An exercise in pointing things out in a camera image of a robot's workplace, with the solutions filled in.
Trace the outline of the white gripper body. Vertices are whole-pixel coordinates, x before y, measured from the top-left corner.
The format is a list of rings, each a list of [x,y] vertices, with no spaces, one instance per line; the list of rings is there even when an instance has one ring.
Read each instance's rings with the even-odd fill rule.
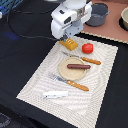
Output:
[[[66,41],[83,29],[83,24],[91,17],[91,3],[68,4],[61,3],[51,14],[51,32],[58,39]]]

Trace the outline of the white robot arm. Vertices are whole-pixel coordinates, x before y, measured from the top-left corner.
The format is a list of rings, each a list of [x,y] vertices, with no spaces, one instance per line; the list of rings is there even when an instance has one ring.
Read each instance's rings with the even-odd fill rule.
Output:
[[[91,17],[92,2],[64,0],[51,13],[51,32],[59,40],[66,41],[83,30],[83,24]]]

